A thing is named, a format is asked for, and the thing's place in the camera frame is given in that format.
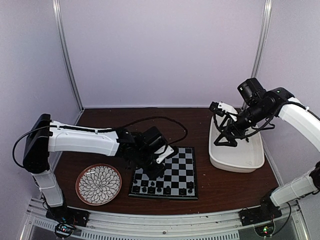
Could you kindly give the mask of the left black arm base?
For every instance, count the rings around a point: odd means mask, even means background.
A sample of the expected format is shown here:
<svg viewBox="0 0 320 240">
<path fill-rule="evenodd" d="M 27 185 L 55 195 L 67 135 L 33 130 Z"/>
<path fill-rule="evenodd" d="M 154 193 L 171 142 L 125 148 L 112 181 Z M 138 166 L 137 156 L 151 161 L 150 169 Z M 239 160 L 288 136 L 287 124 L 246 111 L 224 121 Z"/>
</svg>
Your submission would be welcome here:
<svg viewBox="0 0 320 240">
<path fill-rule="evenodd" d="M 46 217 L 58 223 L 86 227 L 90 213 L 86 210 L 70 208 L 66 205 L 47 207 Z"/>
</svg>

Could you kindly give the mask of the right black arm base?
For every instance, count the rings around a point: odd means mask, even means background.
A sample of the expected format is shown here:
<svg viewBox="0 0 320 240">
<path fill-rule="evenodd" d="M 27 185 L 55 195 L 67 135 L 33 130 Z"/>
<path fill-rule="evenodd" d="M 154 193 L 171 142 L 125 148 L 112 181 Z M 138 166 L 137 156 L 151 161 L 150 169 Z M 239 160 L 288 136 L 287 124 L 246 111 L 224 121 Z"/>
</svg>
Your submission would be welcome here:
<svg viewBox="0 0 320 240">
<path fill-rule="evenodd" d="M 256 225 L 282 216 L 281 210 L 277 207 L 271 210 L 262 206 L 243 208 L 238 213 L 242 226 Z"/>
</svg>

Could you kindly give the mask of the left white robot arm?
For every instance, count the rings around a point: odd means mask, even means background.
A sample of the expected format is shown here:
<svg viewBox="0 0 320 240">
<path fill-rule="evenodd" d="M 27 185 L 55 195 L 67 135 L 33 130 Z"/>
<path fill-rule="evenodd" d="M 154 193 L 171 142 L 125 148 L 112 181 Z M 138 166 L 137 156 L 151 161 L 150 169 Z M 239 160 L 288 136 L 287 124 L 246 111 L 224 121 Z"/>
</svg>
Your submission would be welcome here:
<svg viewBox="0 0 320 240">
<path fill-rule="evenodd" d="M 42 114 L 26 134 L 22 166 L 37 182 L 53 215 L 67 222 L 72 211 L 51 170 L 51 152 L 118 157 L 134 162 L 149 178 L 157 178 L 165 170 L 163 161 L 175 150 L 155 126 L 145 132 L 130 132 L 125 127 L 90 128 L 53 121 L 50 114 Z"/>
</svg>

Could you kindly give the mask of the black and grey chessboard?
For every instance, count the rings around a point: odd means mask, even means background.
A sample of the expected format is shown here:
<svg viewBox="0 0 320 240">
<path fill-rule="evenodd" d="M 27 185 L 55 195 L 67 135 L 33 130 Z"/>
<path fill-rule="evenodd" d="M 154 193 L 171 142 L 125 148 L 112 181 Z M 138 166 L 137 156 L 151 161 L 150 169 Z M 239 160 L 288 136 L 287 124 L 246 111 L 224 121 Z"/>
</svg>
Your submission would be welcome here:
<svg viewBox="0 0 320 240">
<path fill-rule="evenodd" d="M 178 153 L 164 160 L 165 171 L 163 175 L 150 179 L 142 168 L 136 168 L 132 174 L 128 196 L 135 198 L 149 199 L 172 199 L 172 200 L 197 200 L 198 199 L 198 180 L 196 170 L 196 157 L 194 147 L 179 147 Z M 142 192 L 142 181 L 148 181 L 147 192 Z M 194 183 L 194 188 L 189 188 L 189 182 Z M 139 192 L 133 192 L 134 186 L 140 186 Z M 171 188 L 171 195 L 164 195 L 163 190 L 166 186 Z M 148 193 L 148 188 L 155 188 L 154 194 Z M 157 194 L 157 188 L 162 188 L 162 193 Z M 186 195 L 179 195 L 179 189 L 185 188 Z"/>
</svg>

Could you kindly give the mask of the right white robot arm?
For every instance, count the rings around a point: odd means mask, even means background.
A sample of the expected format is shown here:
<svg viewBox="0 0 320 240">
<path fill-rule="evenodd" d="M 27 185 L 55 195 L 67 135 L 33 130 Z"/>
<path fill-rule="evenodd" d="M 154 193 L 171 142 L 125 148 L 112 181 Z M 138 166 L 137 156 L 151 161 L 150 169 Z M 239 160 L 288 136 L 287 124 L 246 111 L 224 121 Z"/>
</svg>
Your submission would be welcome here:
<svg viewBox="0 0 320 240">
<path fill-rule="evenodd" d="M 320 119 L 283 87 L 266 90 L 249 78 L 237 90 L 245 109 L 221 101 L 209 106 L 209 162 L 236 173 L 271 165 L 279 186 L 268 187 L 250 210 L 266 221 L 283 204 L 319 192 Z"/>
</svg>

